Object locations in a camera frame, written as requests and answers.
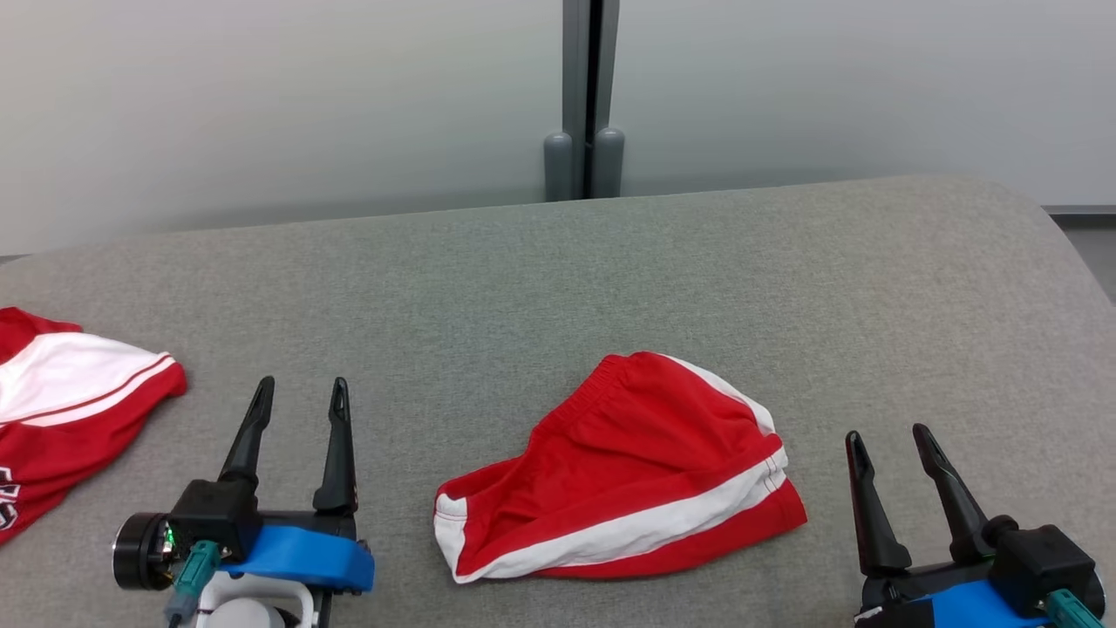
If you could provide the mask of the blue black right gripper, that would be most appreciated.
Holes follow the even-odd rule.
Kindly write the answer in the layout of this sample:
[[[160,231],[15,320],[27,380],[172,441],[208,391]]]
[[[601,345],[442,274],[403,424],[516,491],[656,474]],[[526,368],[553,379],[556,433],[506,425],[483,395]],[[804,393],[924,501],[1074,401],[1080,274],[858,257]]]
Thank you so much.
[[[939,493],[958,564],[994,554],[982,537],[989,518],[924,424],[913,425],[921,464]],[[846,434],[847,468],[860,570],[862,612],[856,627],[1040,627],[1050,624],[1045,605],[1060,588],[1058,570],[995,574],[989,567],[940,563],[912,570],[910,551],[889,526],[875,487],[875,468],[862,434]]]

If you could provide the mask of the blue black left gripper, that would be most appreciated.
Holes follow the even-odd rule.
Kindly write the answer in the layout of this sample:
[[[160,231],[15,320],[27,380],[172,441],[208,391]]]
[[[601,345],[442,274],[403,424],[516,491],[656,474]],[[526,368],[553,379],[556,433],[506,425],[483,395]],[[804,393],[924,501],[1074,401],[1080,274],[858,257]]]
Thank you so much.
[[[275,378],[264,377],[256,386],[218,481],[258,486],[256,465],[271,417],[275,384]],[[312,508],[316,513],[355,513],[357,474],[350,387],[345,378],[335,378],[327,418],[330,444]],[[136,513],[117,531],[112,545],[112,574],[123,590],[167,589],[187,567],[193,545],[172,528],[167,513]],[[223,555],[212,572],[234,579],[254,576],[299,582],[311,591],[359,595],[373,589],[375,562],[371,549],[357,539],[352,518],[317,516],[308,510],[268,510],[262,533],[247,559],[235,562]]]

